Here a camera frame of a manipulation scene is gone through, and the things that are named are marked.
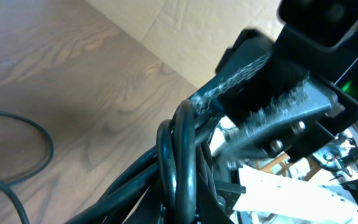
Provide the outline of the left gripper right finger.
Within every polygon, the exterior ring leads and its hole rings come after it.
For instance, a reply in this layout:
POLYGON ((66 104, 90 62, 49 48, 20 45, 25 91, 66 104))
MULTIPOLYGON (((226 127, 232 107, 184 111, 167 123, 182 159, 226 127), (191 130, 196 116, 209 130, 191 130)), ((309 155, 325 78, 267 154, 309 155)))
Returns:
POLYGON ((197 210, 202 224, 234 224, 213 197, 201 174, 196 177, 197 210))

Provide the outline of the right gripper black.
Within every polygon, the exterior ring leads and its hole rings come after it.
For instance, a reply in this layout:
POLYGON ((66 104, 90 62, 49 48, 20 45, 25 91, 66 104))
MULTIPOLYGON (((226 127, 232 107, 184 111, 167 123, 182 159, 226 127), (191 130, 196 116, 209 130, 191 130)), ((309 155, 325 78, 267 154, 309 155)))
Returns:
POLYGON ((332 91, 316 81, 304 80, 238 125, 239 130, 219 146, 219 161, 265 159, 276 155, 280 152, 278 149, 267 151, 271 142, 288 138, 287 131, 300 121, 306 124, 306 131, 286 152, 290 162, 312 155, 358 121, 358 102, 341 90, 332 91), (336 103, 344 109, 333 118, 326 116, 336 103))

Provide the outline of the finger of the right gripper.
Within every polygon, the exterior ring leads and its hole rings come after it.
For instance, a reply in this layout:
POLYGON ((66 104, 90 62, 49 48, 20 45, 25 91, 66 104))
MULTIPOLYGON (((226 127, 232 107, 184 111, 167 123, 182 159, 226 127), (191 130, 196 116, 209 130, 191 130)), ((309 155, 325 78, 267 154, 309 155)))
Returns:
POLYGON ((241 31, 220 59, 215 76, 190 96, 196 124, 227 116, 234 124, 247 120, 247 82, 268 62, 274 41, 257 29, 241 31))

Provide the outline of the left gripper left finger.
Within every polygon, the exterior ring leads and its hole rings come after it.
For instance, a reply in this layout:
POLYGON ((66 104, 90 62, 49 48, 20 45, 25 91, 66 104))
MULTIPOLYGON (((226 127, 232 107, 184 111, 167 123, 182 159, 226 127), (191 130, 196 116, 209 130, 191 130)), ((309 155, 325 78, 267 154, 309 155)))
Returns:
POLYGON ((160 184, 154 183, 124 224, 161 224, 164 211, 160 184))

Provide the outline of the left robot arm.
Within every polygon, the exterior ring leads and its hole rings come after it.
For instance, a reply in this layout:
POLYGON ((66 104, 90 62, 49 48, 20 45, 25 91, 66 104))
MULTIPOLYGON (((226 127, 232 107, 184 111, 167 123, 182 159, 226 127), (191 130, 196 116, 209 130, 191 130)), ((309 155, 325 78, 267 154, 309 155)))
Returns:
POLYGON ((239 169, 245 192, 226 205, 233 212, 272 213, 312 223, 358 223, 358 204, 339 185, 315 185, 302 180, 269 174, 249 166, 239 169))

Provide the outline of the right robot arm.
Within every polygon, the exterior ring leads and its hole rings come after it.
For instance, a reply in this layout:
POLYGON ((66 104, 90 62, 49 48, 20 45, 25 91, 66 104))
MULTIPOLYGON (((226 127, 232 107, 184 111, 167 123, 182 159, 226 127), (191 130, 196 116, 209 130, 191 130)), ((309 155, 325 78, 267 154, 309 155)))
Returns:
POLYGON ((358 1, 282 1, 278 18, 276 40, 244 29, 191 96, 198 115, 237 127, 214 152, 220 163, 283 151, 297 161, 358 134, 358 1))

